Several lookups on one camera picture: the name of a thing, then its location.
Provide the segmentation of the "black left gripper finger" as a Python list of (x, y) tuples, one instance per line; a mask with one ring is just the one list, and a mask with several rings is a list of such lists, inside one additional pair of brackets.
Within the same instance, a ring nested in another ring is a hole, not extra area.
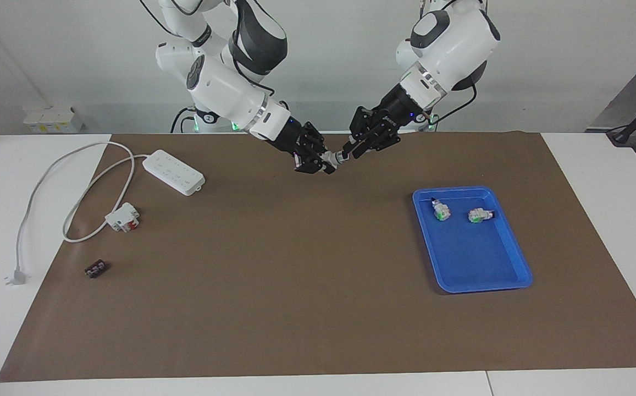
[(356, 108), (355, 115), (353, 115), (350, 123), (348, 141), (342, 147), (343, 157), (350, 157), (350, 155), (360, 157), (370, 150), (370, 142), (368, 139), (371, 136), (370, 121), (372, 115), (373, 111), (370, 109), (363, 106)]
[(378, 133), (377, 130), (374, 130), (360, 144), (360, 157), (372, 151), (385, 150), (399, 142), (401, 142), (401, 138), (395, 130), (385, 129)]

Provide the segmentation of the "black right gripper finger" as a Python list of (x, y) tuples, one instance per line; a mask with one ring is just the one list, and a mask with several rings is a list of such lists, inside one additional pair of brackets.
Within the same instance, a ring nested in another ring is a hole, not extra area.
[(332, 174), (335, 173), (336, 168), (329, 163), (329, 161), (325, 161), (320, 156), (308, 157), (296, 155), (296, 171), (305, 174), (316, 174), (319, 172)]
[(320, 131), (309, 123), (309, 152), (311, 156), (322, 157), (328, 152), (325, 146), (325, 138)]

